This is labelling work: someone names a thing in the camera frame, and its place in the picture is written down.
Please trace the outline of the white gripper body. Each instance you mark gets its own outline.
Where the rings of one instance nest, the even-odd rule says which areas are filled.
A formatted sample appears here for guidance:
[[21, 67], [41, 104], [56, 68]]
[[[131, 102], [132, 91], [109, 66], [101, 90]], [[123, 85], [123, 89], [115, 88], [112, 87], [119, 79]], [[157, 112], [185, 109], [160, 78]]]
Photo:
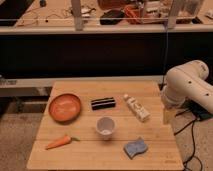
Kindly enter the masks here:
[[182, 104], [182, 98], [177, 94], [162, 91], [161, 100], [166, 109], [178, 108]]

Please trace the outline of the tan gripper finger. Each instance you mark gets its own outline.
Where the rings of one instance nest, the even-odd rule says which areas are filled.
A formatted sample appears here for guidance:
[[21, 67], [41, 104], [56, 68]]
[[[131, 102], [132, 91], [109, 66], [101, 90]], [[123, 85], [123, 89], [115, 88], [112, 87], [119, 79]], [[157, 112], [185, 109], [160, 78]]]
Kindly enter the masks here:
[[164, 109], [164, 111], [163, 111], [163, 123], [169, 124], [170, 121], [174, 118], [174, 116], [175, 116], [175, 110], [174, 109]]

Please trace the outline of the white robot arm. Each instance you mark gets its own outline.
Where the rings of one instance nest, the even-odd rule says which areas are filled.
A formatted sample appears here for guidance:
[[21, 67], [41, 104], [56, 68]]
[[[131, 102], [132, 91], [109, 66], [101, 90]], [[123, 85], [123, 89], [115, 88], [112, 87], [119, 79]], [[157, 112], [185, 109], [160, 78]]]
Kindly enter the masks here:
[[213, 85], [206, 82], [208, 76], [209, 68], [201, 60], [192, 60], [167, 71], [166, 84], [161, 91], [164, 124], [170, 123], [174, 118], [174, 110], [186, 99], [196, 102], [213, 114]]

